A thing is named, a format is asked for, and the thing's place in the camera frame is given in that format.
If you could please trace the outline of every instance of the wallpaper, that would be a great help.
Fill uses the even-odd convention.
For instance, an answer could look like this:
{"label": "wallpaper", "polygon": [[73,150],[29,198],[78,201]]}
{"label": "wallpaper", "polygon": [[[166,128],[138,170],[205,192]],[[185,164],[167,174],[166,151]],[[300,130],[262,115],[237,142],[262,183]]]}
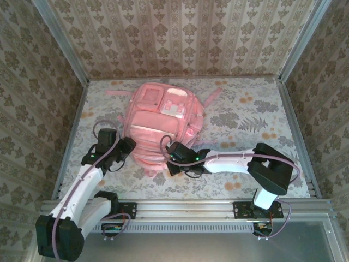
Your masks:
{"label": "wallpaper", "polygon": [[22,261],[82,92],[30,1],[0,1],[0,261]]}
{"label": "wallpaper", "polygon": [[91,79],[278,74],[314,0],[49,0]]}
{"label": "wallpaper", "polygon": [[349,245],[349,1],[332,1],[286,81],[312,165]]}

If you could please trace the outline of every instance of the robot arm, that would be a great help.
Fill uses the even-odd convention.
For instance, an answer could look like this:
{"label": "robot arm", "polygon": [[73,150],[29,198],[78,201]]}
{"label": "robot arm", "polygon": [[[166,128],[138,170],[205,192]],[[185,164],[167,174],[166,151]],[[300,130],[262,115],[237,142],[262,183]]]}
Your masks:
{"label": "robot arm", "polygon": [[[239,172],[251,175],[261,185],[251,203],[252,209],[268,210],[278,195],[287,194],[293,167],[279,160],[266,160],[255,156],[264,155],[284,159],[292,164],[293,161],[264,143],[258,143],[254,149],[241,152],[218,152],[208,149],[195,152],[179,142],[172,143],[166,149],[174,161],[167,162],[172,176],[182,171],[193,172],[199,176],[217,172]],[[200,159],[206,160],[188,166]]]}
{"label": "robot arm", "polygon": [[[119,202],[116,193],[100,191],[94,196],[91,204],[85,206],[112,163],[125,161],[136,146],[131,138],[120,139],[115,148],[94,168],[91,168],[101,156],[111,149],[115,141],[116,130],[101,129],[98,133],[98,143],[93,145],[83,157],[78,176],[64,198],[49,215],[41,215],[38,218],[35,227],[40,255],[55,257],[52,244],[52,233],[55,230],[55,246],[59,257],[75,261],[82,252],[85,238],[98,221],[108,214],[117,213]],[[53,224],[57,218],[59,218],[57,228],[54,229]]]}

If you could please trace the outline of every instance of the metal plate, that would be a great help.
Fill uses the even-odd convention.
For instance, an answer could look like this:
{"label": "metal plate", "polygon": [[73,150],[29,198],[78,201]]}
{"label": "metal plate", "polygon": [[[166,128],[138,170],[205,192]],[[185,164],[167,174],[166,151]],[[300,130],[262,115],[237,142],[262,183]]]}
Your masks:
{"label": "metal plate", "polygon": [[127,213],[131,216],[131,219],[136,219],[137,203],[119,202],[119,213]]}
{"label": "metal plate", "polygon": [[241,202],[234,202],[233,203],[233,211],[235,219],[257,219],[257,218],[284,218],[284,213],[282,212],[282,207],[279,202],[273,202],[272,206],[269,209],[269,214],[266,217],[259,217],[256,214],[254,214],[253,210],[251,209],[251,202],[250,201],[241,201]]}

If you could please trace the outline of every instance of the metal frame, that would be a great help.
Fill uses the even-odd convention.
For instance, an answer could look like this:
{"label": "metal frame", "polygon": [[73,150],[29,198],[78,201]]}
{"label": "metal frame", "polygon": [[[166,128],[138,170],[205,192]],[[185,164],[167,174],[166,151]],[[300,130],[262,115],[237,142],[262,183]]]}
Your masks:
{"label": "metal frame", "polygon": [[280,72],[281,82],[286,82],[330,3],[331,0],[317,0],[315,2],[314,8],[311,11],[306,24],[301,30],[294,47],[292,48],[284,66],[282,67]]}
{"label": "metal frame", "polygon": [[76,55],[74,48],[68,40],[68,37],[66,37],[64,34],[62,27],[58,22],[59,20],[51,9],[49,2],[47,0],[33,0],[33,3],[50,29],[50,32],[55,37],[59,47],[63,51],[64,56],[74,70],[74,73],[76,74],[80,83],[86,87],[88,85],[88,79],[85,69],[80,63],[80,59]]}
{"label": "metal frame", "polygon": [[308,151],[306,150],[302,132],[300,131],[296,113],[294,112],[291,98],[288,95],[285,83],[279,85],[279,92],[282,104],[284,105],[288,125],[290,126],[290,130],[293,136],[294,145],[296,146],[296,150],[299,155],[299,161],[302,166],[303,173],[308,177],[308,179],[312,181],[317,198],[322,198],[320,187],[318,186],[314,170],[312,169]]}
{"label": "metal frame", "polygon": [[56,184],[55,184],[55,187],[54,187],[53,192],[52,192],[51,199],[53,199],[53,200],[57,199],[57,197],[58,197],[58,193],[59,193],[59,190],[61,188],[62,181],[64,179],[64,174],[67,170],[68,160],[70,157],[71,149],[73,148],[76,131],[77,131],[77,128],[79,126],[83,105],[85,104],[85,101],[87,98],[87,92],[88,92],[88,86],[83,88],[82,94],[80,97],[80,101],[79,101],[79,105],[77,106],[77,109],[76,109],[76,114],[74,117],[73,125],[71,126],[69,139],[68,139],[67,146],[65,148],[63,159],[61,162],[61,167],[59,168],[58,176],[56,179]]}
{"label": "metal frame", "polygon": [[[336,262],[349,261],[348,251],[343,235],[335,219],[335,211],[328,199],[283,199],[292,205],[291,221],[293,222],[322,222],[326,237]],[[130,225],[140,225],[137,230],[133,227],[131,233],[163,233],[158,230],[164,224],[200,225],[208,224],[219,227],[221,225],[238,225],[236,232],[250,233],[250,223],[257,220],[235,219],[233,202],[251,201],[251,199],[217,199],[217,200],[127,200],[137,202],[137,216]],[[42,213],[49,213],[59,201],[44,201]],[[282,205],[284,214],[289,212],[288,205]],[[181,228],[181,233],[202,232]]]}

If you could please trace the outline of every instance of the pink backpack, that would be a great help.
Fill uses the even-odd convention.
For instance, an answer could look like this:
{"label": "pink backpack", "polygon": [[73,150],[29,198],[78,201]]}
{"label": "pink backpack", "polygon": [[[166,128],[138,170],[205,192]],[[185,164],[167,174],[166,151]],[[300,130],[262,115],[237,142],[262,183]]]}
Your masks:
{"label": "pink backpack", "polygon": [[[218,88],[205,102],[209,105],[222,89]],[[106,91],[109,95],[127,94],[128,91]],[[184,88],[161,83],[143,84],[133,93],[124,121],[123,136],[131,137],[137,146],[132,151],[135,162],[154,177],[167,169],[160,152],[160,139],[169,135],[191,147],[203,125],[203,105]]]}

